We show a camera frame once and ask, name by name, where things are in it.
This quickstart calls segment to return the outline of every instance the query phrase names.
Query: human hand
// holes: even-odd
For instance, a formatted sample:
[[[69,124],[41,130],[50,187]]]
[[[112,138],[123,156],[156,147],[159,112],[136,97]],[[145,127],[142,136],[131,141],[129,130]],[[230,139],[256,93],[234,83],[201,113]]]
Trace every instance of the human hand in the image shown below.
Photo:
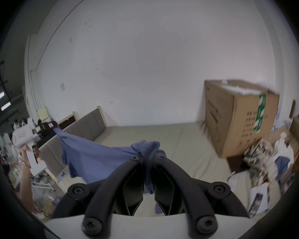
[[[22,159],[23,159],[23,162],[28,167],[31,167],[29,159],[28,159],[27,151],[31,152],[31,149],[27,145],[24,145],[21,149]],[[40,157],[40,150],[38,149],[37,146],[33,148],[33,153],[36,158]]]

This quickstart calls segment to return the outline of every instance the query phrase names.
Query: green tape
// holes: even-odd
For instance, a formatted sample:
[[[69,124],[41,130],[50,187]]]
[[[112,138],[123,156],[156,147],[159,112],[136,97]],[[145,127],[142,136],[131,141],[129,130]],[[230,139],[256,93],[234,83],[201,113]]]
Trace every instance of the green tape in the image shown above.
[[[266,94],[261,94],[261,95],[259,95],[259,106],[258,106],[256,122],[255,122],[255,125],[253,126],[253,129],[256,131],[256,133],[259,133],[259,131],[260,131],[262,118],[263,118],[264,112],[265,112],[265,105],[266,105]]]

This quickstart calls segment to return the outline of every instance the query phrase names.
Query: mattress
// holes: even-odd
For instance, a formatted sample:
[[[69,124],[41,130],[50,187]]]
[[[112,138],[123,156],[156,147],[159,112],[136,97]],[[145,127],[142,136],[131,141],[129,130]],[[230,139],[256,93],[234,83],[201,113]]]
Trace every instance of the mattress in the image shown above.
[[[192,178],[227,183],[231,176],[227,160],[218,158],[208,132],[204,130],[204,124],[201,122],[108,127],[95,142],[109,147],[121,147],[141,140],[159,141],[160,149],[165,151],[167,157]],[[154,195],[144,194],[144,200],[135,216],[159,216],[155,214]]]

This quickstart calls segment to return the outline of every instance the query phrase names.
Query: gray upholstered bed frame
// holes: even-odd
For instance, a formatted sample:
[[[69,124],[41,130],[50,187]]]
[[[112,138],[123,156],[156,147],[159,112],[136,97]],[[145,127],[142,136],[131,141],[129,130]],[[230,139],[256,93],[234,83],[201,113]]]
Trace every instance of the gray upholstered bed frame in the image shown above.
[[[107,127],[100,106],[89,114],[64,129],[65,132],[94,141]],[[57,136],[54,136],[40,148],[40,159],[44,160],[48,170],[57,177],[66,165],[62,163],[62,147]]]

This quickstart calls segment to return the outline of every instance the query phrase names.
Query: bracelet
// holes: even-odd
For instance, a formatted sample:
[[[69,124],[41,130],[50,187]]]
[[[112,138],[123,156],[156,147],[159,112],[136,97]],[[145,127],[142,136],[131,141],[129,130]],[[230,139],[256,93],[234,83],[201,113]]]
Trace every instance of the bracelet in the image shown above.
[[[22,161],[23,164],[25,164],[27,167],[31,168],[26,162]]]
[[[26,162],[24,162],[24,160],[22,158],[20,158],[20,160],[22,161],[23,164],[25,164],[27,167],[31,168],[31,166],[29,166]]]

